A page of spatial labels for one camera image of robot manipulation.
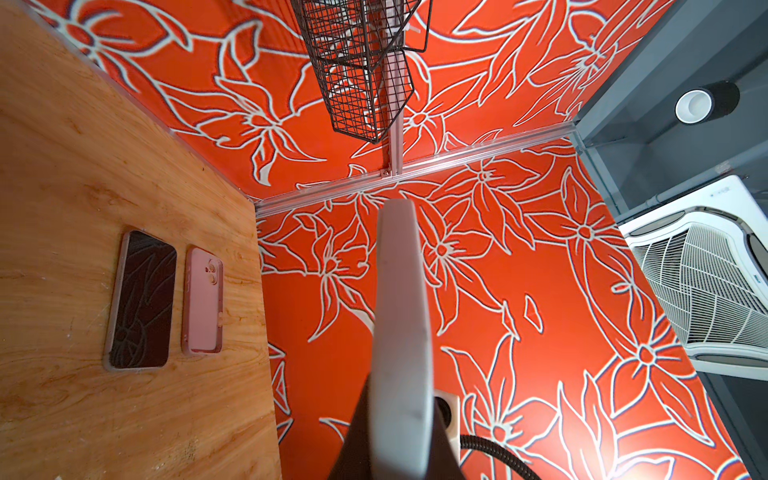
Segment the black phone screen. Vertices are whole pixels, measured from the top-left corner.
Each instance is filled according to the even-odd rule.
[[[175,280],[176,249],[131,231],[109,352],[115,369],[160,367],[168,361]]]

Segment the air conditioner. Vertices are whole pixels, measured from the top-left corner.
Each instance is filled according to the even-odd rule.
[[[741,179],[619,228],[694,368],[768,380],[768,220]]]

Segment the smartphone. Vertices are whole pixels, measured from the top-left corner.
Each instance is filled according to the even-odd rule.
[[[158,369],[168,361],[176,249],[139,230],[123,236],[114,281],[104,367]]]
[[[211,252],[191,247],[187,251],[181,333],[181,349],[187,355],[210,355],[221,351],[223,299],[223,262]]]

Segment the wooden table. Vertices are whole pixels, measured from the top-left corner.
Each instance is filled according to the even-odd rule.
[[[0,0],[0,478],[277,478],[253,205]],[[121,235],[179,253],[170,359],[101,365]],[[180,349],[184,253],[225,265],[224,348]]]

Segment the air conditioner grille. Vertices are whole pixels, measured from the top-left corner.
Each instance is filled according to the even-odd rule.
[[[725,233],[691,223],[632,253],[684,345],[768,348],[768,309],[741,273]]]

